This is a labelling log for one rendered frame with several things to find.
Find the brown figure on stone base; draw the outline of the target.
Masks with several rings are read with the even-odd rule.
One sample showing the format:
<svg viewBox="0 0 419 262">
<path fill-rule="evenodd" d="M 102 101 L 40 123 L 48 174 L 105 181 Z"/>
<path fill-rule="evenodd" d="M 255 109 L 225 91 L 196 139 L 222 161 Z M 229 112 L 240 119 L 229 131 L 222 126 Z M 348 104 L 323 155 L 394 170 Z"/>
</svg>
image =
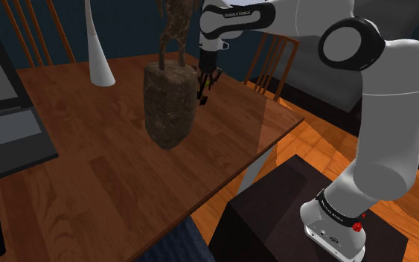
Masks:
<svg viewBox="0 0 419 262">
<path fill-rule="evenodd" d="M 191 17 L 199 0 L 156 0 L 166 25 L 159 37 L 159 60 L 144 69 L 145 129 L 163 150 L 171 150 L 191 131 L 196 114 L 196 69 L 185 49 Z"/>
</svg>

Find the wooden spindle chair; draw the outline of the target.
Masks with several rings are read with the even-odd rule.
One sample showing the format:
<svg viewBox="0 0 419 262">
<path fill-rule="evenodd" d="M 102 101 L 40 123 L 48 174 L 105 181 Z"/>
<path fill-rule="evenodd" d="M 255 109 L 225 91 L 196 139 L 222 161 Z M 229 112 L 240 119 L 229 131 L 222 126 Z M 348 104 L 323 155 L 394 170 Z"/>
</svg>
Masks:
<svg viewBox="0 0 419 262">
<path fill-rule="evenodd" d="M 268 36 L 272 36 L 272 41 L 269 46 L 268 54 L 266 55 L 266 59 L 263 62 L 262 69 L 260 71 L 260 75 L 257 78 L 257 82 L 253 85 L 253 89 L 256 92 L 262 93 L 263 95 L 267 91 L 267 87 L 272 81 L 272 77 L 275 73 L 275 70 L 281 60 L 281 56 L 286 48 L 286 46 L 291 43 L 292 44 L 292 50 L 290 52 L 289 58 L 287 60 L 287 65 L 285 66 L 285 69 L 283 71 L 283 74 L 281 75 L 281 79 L 279 80 L 278 87 L 274 93 L 273 100 L 278 101 L 280 94 L 283 90 L 285 80 L 290 72 L 290 69 L 292 67 L 293 60 L 295 59 L 296 53 L 298 51 L 298 47 L 300 45 L 300 42 L 297 39 L 293 39 L 288 36 L 279 36 L 275 34 L 269 34 L 264 33 L 261 37 L 259 46 L 256 50 L 256 53 L 254 55 L 254 58 L 252 60 L 252 63 L 249 67 L 249 70 L 244 78 L 243 84 L 248 85 L 249 79 L 252 76 L 252 72 L 258 62 L 258 59 L 260 57 L 260 53 L 263 49 L 263 46 L 266 42 L 266 39 Z"/>
<path fill-rule="evenodd" d="M 31 68 L 54 64 L 55 56 L 49 51 L 46 33 L 42 28 L 43 19 L 47 19 L 54 26 L 68 61 L 76 62 L 55 7 L 56 2 L 62 1 L 0 0 L 0 5 L 4 10 L 3 20 L 10 23 L 22 53 Z"/>
</svg>

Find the tall white vase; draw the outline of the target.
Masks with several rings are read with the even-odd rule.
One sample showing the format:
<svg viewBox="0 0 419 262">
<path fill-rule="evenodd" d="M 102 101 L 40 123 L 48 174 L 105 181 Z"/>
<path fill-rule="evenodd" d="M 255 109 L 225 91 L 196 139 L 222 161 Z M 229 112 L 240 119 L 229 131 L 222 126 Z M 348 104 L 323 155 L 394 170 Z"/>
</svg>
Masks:
<svg viewBox="0 0 419 262">
<path fill-rule="evenodd" d="M 100 44 L 100 40 L 95 30 L 90 0 L 84 0 L 84 5 L 86 15 L 90 80 L 96 86 L 113 86 L 115 84 L 115 78 L 106 60 L 105 54 Z"/>
</svg>

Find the brown wooden table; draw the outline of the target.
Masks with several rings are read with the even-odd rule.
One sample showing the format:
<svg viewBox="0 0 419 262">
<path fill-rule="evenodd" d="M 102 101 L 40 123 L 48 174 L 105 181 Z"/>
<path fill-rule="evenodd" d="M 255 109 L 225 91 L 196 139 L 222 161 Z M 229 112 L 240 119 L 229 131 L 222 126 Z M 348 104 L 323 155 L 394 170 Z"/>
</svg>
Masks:
<svg viewBox="0 0 419 262">
<path fill-rule="evenodd" d="M 133 262 L 301 122 L 222 75 L 189 135 L 163 150 L 144 120 L 156 60 L 111 59 L 108 88 L 86 63 L 19 70 L 59 155 L 0 179 L 0 262 Z"/>
</svg>

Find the dark robot stand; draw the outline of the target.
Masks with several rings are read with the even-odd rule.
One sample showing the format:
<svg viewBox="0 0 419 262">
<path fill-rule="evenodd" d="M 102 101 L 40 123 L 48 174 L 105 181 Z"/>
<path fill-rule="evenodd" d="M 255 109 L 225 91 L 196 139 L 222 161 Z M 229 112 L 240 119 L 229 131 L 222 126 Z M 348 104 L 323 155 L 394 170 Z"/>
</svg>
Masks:
<svg viewBox="0 0 419 262">
<path fill-rule="evenodd" d="M 331 181 L 294 155 L 230 200 L 209 244 L 216 262 L 340 262 L 314 240 L 344 241 L 329 232 L 306 233 L 300 207 Z"/>
</svg>

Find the dark blue rug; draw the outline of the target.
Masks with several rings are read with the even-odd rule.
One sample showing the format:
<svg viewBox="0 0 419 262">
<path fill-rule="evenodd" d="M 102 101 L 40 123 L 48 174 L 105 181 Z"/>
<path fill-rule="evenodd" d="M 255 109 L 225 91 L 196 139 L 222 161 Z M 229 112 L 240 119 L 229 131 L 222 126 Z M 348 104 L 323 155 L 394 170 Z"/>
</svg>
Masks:
<svg viewBox="0 0 419 262">
<path fill-rule="evenodd" d="M 191 216 L 135 262 L 216 262 Z"/>
</svg>

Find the open grey laptop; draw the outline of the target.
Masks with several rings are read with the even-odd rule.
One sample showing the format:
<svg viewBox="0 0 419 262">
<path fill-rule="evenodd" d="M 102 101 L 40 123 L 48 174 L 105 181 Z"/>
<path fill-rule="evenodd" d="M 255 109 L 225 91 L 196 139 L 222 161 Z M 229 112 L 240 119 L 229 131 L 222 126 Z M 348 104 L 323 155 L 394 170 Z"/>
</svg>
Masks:
<svg viewBox="0 0 419 262">
<path fill-rule="evenodd" d="M 0 178 L 58 156 L 0 40 Z"/>
</svg>

